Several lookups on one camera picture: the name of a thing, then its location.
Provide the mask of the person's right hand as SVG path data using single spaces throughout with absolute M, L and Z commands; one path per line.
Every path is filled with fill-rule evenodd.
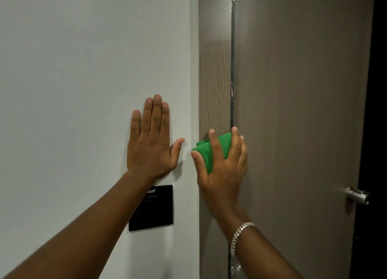
M 216 217 L 236 212 L 239 188 L 248 169 L 248 150 L 241 136 L 241 156 L 236 167 L 227 164 L 215 131 L 209 131 L 213 154 L 213 169 L 209 174 L 209 187 L 199 188 L 210 214 Z

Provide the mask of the person's left hand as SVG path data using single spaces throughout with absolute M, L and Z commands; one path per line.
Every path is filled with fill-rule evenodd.
M 127 170 L 138 181 L 153 186 L 174 169 L 170 169 L 170 107 L 162 100 L 160 136 L 150 136 L 153 97 L 144 102 L 141 113 L 140 136 L 136 141 L 128 141 Z

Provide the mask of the person's right forearm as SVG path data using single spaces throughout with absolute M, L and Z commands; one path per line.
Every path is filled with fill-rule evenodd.
M 229 212 L 216 220 L 248 279 L 303 279 L 248 217 Z

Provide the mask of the wooden door frame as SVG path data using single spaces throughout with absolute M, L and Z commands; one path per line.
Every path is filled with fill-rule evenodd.
M 232 0 L 199 2 L 199 140 L 230 130 Z M 199 201 L 200 279 L 228 279 L 228 244 Z

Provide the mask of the person's left forearm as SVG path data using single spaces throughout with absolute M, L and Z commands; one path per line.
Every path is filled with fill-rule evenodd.
M 127 171 L 98 201 L 3 279 L 98 279 L 156 180 L 150 174 Z

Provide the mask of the green cleaning cloth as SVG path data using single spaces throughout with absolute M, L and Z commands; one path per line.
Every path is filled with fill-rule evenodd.
M 219 143 L 223 151 L 224 159 L 227 159 L 228 157 L 228 152 L 231 147 L 231 138 L 232 138 L 231 132 L 226 133 L 224 135 L 220 135 L 218 137 Z M 210 144 L 210 140 L 202 140 L 200 142 L 197 142 L 196 147 L 194 147 L 192 151 L 197 151 L 201 154 L 205 162 L 206 171 L 208 174 L 210 174 L 213 169 L 213 154 L 212 154 L 212 147 Z

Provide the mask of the black wall card holder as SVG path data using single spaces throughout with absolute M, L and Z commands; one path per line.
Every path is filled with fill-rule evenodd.
M 129 232 L 174 224 L 173 185 L 153 186 L 128 222 Z

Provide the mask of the grey wooden door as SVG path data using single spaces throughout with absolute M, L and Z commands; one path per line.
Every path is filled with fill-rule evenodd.
M 306 279 L 349 279 L 374 0 L 235 0 L 240 202 Z

